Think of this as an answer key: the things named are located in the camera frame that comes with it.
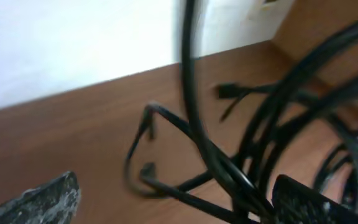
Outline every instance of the wooden panel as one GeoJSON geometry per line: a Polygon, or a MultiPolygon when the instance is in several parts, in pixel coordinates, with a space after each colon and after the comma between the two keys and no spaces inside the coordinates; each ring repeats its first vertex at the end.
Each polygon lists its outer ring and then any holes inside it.
{"type": "MultiPolygon", "coordinates": [[[[325,38],[356,20],[358,1],[295,1],[273,42],[297,61],[325,38]]],[[[355,75],[358,75],[358,45],[336,57],[319,73],[320,79],[332,86],[355,75]]]]}
{"type": "MultiPolygon", "coordinates": [[[[264,97],[248,97],[226,122],[219,123],[231,101],[215,100],[211,87],[233,80],[244,85],[270,83],[290,66],[291,60],[268,42],[199,60],[202,111],[208,134],[218,146],[235,153],[246,124],[264,97]]],[[[172,199],[141,199],[124,187],[124,158],[143,107],[150,100],[183,114],[177,65],[1,110],[0,203],[73,170],[82,189],[73,223],[222,223],[172,199]]],[[[292,106],[284,119],[302,110],[292,106]]],[[[352,118],[354,126],[358,126],[357,119],[352,118]]],[[[140,143],[135,168],[154,161],[158,177],[169,184],[204,170],[194,145],[177,129],[157,119],[157,131],[154,142],[144,139],[140,143]]],[[[323,122],[313,123],[291,144],[274,177],[286,173],[310,184],[322,158],[336,143],[323,122]]],[[[336,189],[328,194],[335,197],[336,189]]],[[[230,207],[228,196],[215,182],[192,193],[230,207]]]]}

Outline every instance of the wooden floor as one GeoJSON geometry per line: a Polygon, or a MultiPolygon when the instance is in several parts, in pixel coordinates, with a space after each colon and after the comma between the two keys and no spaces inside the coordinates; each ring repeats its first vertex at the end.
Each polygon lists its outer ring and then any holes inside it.
{"type": "MultiPolygon", "coordinates": [[[[247,97],[227,121],[219,123],[231,101],[216,100],[214,84],[270,83],[291,65],[269,42],[199,60],[201,104],[210,138],[228,154],[235,153],[247,123],[264,98],[247,97]]],[[[152,100],[183,116],[177,65],[1,110],[0,203],[73,170],[82,189],[73,223],[222,223],[172,199],[144,200],[124,188],[124,157],[142,110],[152,100]]],[[[292,106],[284,119],[302,109],[292,106]]],[[[358,126],[358,117],[350,119],[358,126]]],[[[163,119],[157,119],[157,131],[154,142],[144,139],[140,143],[134,167],[154,161],[158,177],[169,184],[204,170],[194,145],[183,134],[163,119]]],[[[314,122],[290,145],[275,176],[285,173],[310,184],[322,158],[335,144],[337,138],[325,123],[314,122]]],[[[337,197],[340,179],[339,175],[327,195],[337,197]]],[[[213,181],[191,193],[230,207],[228,196],[213,181]]]]}

